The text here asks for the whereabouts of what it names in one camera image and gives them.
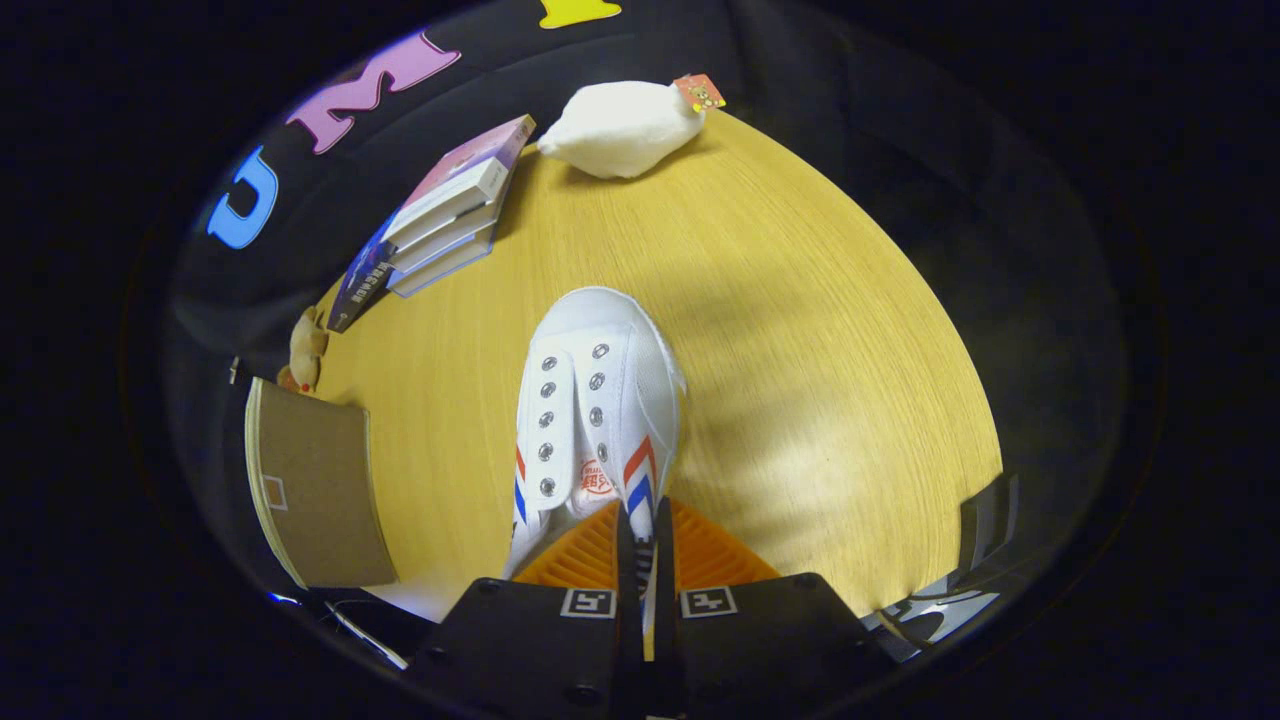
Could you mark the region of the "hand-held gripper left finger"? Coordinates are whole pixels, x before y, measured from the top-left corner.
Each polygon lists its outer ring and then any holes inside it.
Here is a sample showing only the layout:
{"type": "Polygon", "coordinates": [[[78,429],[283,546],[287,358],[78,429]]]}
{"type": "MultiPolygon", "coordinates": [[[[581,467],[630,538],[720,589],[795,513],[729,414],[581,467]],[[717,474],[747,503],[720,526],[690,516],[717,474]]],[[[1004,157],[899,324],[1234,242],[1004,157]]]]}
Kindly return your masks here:
{"type": "Polygon", "coordinates": [[[431,710],[453,719],[611,719],[623,675],[641,661],[634,557],[625,509],[605,506],[599,530],[614,575],[603,584],[538,585],[479,578],[428,635],[404,673],[431,710]]]}

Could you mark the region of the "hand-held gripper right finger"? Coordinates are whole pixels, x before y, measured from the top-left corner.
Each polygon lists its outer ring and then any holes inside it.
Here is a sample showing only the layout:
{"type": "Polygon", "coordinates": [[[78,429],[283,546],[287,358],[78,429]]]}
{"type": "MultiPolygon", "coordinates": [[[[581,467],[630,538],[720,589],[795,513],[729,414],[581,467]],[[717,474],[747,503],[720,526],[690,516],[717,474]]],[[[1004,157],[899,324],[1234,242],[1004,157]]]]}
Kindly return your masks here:
{"type": "Polygon", "coordinates": [[[822,575],[678,587],[669,498],[655,528],[655,673],[676,717],[826,719],[886,687],[893,660],[822,575]]]}

